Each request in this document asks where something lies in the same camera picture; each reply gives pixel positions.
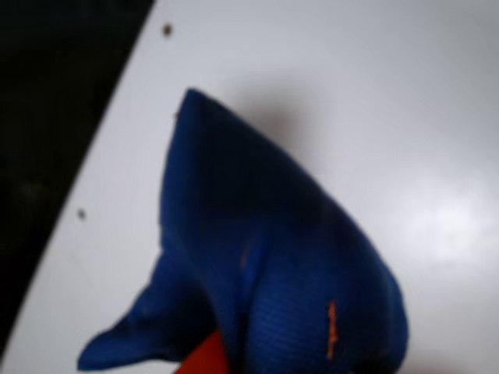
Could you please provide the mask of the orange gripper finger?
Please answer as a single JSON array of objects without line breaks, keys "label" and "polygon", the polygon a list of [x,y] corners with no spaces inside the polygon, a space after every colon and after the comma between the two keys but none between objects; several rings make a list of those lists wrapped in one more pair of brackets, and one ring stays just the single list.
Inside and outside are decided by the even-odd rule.
[{"label": "orange gripper finger", "polygon": [[229,374],[221,332],[214,331],[195,348],[180,364],[177,374]]}]

